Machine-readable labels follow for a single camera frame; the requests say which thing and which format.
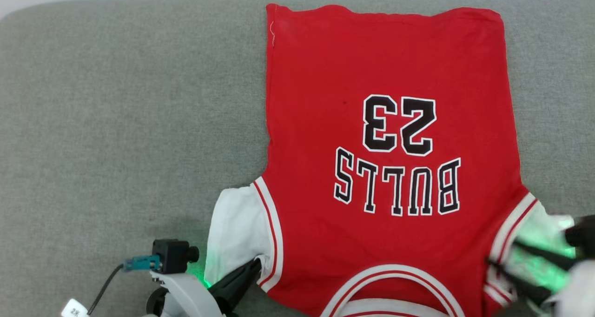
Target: black cable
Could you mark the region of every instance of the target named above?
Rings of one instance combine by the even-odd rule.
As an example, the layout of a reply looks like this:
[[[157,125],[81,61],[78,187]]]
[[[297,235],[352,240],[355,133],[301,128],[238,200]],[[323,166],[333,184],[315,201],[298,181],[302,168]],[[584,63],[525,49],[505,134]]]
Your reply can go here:
[[[106,281],[106,283],[104,284],[104,286],[101,288],[99,294],[97,295],[97,298],[95,299],[95,302],[93,302],[93,304],[91,305],[91,308],[89,308],[89,311],[87,312],[87,315],[90,316],[91,313],[93,313],[93,310],[95,310],[95,308],[97,308],[97,304],[99,303],[99,300],[101,300],[101,297],[104,295],[104,293],[106,292],[106,289],[108,289],[108,285],[110,285],[110,282],[112,281],[113,277],[121,270],[124,268],[124,264],[119,264],[115,270],[113,270],[113,272],[111,273],[110,277],[108,277],[108,281]]]

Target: red jersey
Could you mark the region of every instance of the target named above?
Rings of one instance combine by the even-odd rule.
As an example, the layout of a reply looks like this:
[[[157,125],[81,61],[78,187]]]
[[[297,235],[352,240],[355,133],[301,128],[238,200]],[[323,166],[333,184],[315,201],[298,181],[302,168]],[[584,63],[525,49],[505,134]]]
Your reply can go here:
[[[514,299],[486,265],[535,205],[519,174],[504,26],[270,4],[270,235],[259,285],[310,316],[489,316]]]

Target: white sleeve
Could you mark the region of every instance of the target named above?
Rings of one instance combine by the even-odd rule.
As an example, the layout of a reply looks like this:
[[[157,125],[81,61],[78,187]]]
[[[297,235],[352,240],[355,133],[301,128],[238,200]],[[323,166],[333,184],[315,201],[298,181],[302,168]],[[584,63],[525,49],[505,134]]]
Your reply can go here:
[[[205,280],[215,284],[254,258],[266,270],[271,237],[266,209],[254,185],[223,190],[215,204],[206,246]]]

